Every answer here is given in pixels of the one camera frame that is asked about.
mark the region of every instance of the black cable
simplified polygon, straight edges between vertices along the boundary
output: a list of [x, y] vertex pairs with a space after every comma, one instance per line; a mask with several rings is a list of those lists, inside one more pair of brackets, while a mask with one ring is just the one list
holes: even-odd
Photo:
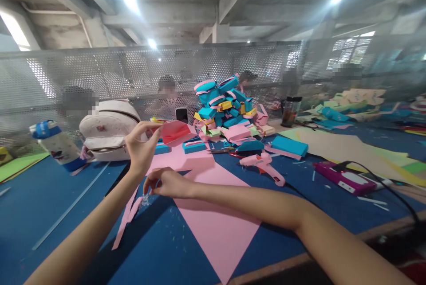
[[320, 210], [323, 210], [322, 208], [320, 208], [318, 205], [316, 205], [313, 201], [311, 201], [310, 199], [308, 199], [305, 195], [303, 195], [302, 192], [300, 192], [298, 189], [296, 189], [294, 186], [292, 186], [289, 182], [286, 182], [285, 187], [289, 187], [290, 189], [292, 189], [294, 192], [299, 193], [300, 196], [302, 196], [303, 198], [305, 198], [307, 201], [311, 202], [313, 205], [315, 205], [317, 208], [319, 208]]
[[417, 213], [411, 207], [411, 205], [408, 204], [408, 202], [406, 200], [404, 200], [404, 198], [402, 198], [397, 193], [395, 193], [390, 187], [388, 187], [386, 184], [384, 184], [373, 172], [371, 172], [365, 166], [363, 166], [362, 164], [360, 164], [358, 162], [354, 162], [354, 161], [344, 161], [342, 163], [337, 164], [336, 166], [334, 166], [332, 168], [334, 170], [337, 170], [337, 171], [344, 171], [346, 169], [347, 165], [350, 164], [350, 163], [355, 163], [355, 164], [358, 164], [358, 165], [362, 166], [364, 169], [366, 169], [368, 171], [368, 173], [370, 173], [373, 176], [373, 178], [374, 178], [375, 181], [380, 182], [385, 189], [387, 189], [389, 192], [391, 192], [393, 195], [395, 195], [402, 203], [404, 203], [404, 205], [408, 208], [408, 210], [410, 211], [411, 215], [413, 216], [414, 227], [416, 229], [420, 228], [420, 220], [418, 219]]

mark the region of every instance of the water bottle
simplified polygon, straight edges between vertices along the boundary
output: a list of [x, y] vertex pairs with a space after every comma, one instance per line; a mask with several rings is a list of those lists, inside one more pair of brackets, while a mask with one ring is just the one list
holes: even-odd
[[80, 150], [73, 141], [62, 132], [53, 120], [47, 120], [30, 126], [30, 132], [39, 145], [62, 165], [67, 171], [72, 172], [86, 164], [80, 159]]

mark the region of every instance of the forearm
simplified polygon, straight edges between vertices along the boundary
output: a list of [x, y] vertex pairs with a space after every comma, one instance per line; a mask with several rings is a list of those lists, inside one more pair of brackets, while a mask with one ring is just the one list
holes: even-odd
[[384, 258], [299, 197], [254, 187], [196, 183], [189, 197], [293, 230], [336, 285], [412, 284]]
[[129, 171], [106, 198], [44, 260], [26, 284], [75, 284], [96, 256], [146, 170]]

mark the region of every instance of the perforated metal fence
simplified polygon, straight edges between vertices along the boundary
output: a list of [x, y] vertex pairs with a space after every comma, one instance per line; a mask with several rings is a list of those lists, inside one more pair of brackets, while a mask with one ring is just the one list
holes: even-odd
[[142, 120], [175, 119], [201, 105], [195, 84], [241, 75], [247, 96], [280, 117], [280, 99], [309, 107], [350, 87], [384, 88], [388, 99], [425, 89], [420, 36], [375, 36], [309, 42], [72, 49], [0, 54], [0, 146], [39, 151], [28, 127], [53, 119], [78, 142], [80, 120], [98, 101], [128, 98]]

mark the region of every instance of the pipe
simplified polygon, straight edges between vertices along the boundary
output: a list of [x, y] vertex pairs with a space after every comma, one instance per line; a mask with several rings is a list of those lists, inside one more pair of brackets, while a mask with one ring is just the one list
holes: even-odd
[[27, 4], [21, 2], [22, 8], [24, 8], [29, 13], [41, 14], [41, 15], [76, 15], [80, 18], [81, 25], [83, 26], [84, 34], [86, 35], [87, 42], [89, 43], [90, 48], [93, 48], [92, 42], [90, 41], [89, 34], [87, 32], [86, 24], [81, 16], [77, 15], [72, 10], [34, 10], [28, 8]]

